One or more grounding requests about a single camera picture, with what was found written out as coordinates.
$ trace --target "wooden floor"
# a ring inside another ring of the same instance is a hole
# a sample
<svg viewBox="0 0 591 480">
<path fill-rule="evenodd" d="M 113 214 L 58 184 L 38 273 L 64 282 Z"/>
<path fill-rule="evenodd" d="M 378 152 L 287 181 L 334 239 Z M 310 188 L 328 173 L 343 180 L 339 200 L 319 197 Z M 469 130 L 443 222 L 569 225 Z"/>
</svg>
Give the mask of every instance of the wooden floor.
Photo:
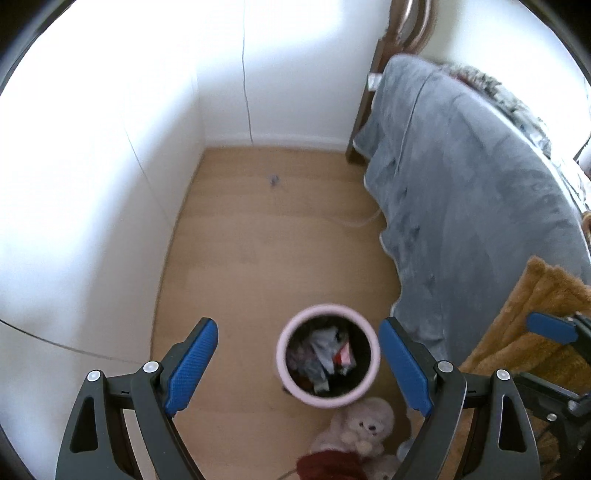
<svg viewBox="0 0 591 480">
<path fill-rule="evenodd" d="M 269 178 L 279 176 L 271 187 Z M 400 293 L 379 243 L 383 217 L 344 155 L 275 148 L 210 150 L 174 236 L 154 326 L 160 359 L 203 316 L 219 347 L 189 405 L 175 417 L 208 480 L 273 480 L 295 465 L 331 412 L 281 389 L 274 348 L 289 318 L 317 303 L 359 311 L 374 326 Z M 373 394 L 404 406 L 385 363 Z M 402 419 L 387 444 L 407 437 Z"/>
</svg>

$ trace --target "gray blanket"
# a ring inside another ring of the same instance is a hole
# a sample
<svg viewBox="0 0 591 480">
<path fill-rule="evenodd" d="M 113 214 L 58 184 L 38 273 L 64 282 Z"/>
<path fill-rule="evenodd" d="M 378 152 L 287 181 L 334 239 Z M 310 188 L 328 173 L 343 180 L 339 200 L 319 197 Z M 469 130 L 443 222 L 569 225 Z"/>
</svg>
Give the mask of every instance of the gray blanket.
<svg viewBox="0 0 591 480">
<path fill-rule="evenodd" d="M 589 284 L 580 213 L 553 165 L 437 66 L 393 57 L 355 147 L 402 282 L 392 315 L 436 359 L 466 359 L 532 255 Z"/>
</svg>

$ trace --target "orange towel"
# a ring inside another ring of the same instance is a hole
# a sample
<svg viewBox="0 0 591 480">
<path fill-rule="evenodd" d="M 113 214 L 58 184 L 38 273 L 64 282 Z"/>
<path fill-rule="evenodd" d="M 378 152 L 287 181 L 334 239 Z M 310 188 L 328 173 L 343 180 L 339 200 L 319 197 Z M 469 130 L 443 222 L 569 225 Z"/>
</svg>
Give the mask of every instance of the orange towel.
<svg viewBox="0 0 591 480">
<path fill-rule="evenodd" d="M 527 332 L 525 319 L 533 311 L 558 317 L 576 312 L 591 316 L 591 288 L 560 267 L 551 267 L 537 257 L 530 258 L 501 312 L 460 370 L 488 376 L 504 368 L 514 375 L 530 372 L 579 394 L 591 390 L 591 368 L 571 346 Z M 465 410 L 440 480 L 454 477 L 471 418 Z M 422 422 L 419 414 L 412 415 L 413 437 Z M 532 419 L 532 426 L 539 432 L 545 422 Z M 556 440 L 544 436 L 538 443 L 538 451 L 543 463 L 552 464 L 558 456 Z"/>
</svg>

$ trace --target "pink trash bin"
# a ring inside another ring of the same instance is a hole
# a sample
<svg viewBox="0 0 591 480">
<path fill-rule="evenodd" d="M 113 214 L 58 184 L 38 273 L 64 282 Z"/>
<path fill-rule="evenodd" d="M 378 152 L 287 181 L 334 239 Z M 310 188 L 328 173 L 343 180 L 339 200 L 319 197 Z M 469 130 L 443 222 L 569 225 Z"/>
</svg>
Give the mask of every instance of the pink trash bin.
<svg viewBox="0 0 591 480">
<path fill-rule="evenodd" d="M 335 385 L 331 382 L 331 392 L 314 395 L 296 384 L 287 368 L 285 355 L 294 336 L 297 338 L 319 322 L 323 325 L 327 322 L 346 323 L 357 366 L 336 380 Z M 275 361 L 281 382 L 295 398 L 313 407 L 339 408 L 360 399 L 374 383 L 380 362 L 378 337 L 369 322 L 353 309 L 328 303 L 314 305 L 302 310 L 287 323 L 277 342 Z"/>
</svg>

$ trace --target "red fabric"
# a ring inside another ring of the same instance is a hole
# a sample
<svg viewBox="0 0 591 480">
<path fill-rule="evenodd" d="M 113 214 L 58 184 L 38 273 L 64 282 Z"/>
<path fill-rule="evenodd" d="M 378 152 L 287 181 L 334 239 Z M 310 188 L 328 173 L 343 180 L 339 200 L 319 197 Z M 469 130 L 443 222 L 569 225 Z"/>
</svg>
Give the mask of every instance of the red fabric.
<svg viewBox="0 0 591 480">
<path fill-rule="evenodd" d="M 300 458 L 295 468 L 301 480 L 368 480 L 356 453 L 312 453 Z"/>
</svg>

